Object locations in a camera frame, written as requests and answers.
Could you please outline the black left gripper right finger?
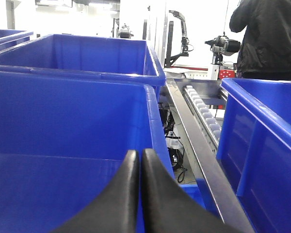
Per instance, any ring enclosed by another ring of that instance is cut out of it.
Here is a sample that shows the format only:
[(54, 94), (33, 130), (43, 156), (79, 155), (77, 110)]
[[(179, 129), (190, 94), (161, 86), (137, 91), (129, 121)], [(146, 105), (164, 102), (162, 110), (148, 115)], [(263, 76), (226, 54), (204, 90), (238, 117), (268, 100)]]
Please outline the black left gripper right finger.
[(252, 233), (248, 223), (228, 222), (204, 209), (171, 177), (152, 148), (141, 158), (141, 201), (147, 233)]

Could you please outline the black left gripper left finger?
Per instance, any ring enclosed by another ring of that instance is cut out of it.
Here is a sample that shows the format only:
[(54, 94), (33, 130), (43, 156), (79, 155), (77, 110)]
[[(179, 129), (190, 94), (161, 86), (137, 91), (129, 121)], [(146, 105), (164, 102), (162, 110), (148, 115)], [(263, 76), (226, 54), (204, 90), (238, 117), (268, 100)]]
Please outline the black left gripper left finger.
[(139, 155), (128, 150), (101, 193), (53, 233), (134, 233), (139, 203)]

